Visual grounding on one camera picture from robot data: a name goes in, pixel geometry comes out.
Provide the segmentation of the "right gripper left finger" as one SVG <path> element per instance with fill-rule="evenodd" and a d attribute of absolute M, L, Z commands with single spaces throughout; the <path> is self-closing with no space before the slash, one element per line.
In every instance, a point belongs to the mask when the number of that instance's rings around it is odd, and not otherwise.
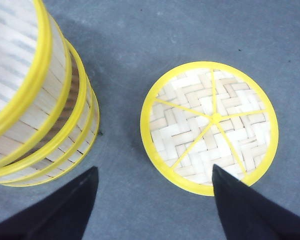
<path fill-rule="evenodd" d="M 99 183 L 91 167 L 38 203 L 0 223 L 0 240 L 80 240 Z"/>

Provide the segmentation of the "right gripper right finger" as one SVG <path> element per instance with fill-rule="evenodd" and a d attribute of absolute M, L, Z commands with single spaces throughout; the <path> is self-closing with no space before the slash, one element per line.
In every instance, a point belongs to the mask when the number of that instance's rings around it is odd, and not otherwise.
<path fill-rule="evenodd" d="M 218 215 L 228 240 L 300 240 L 300 217 L 213 166 Z"/>

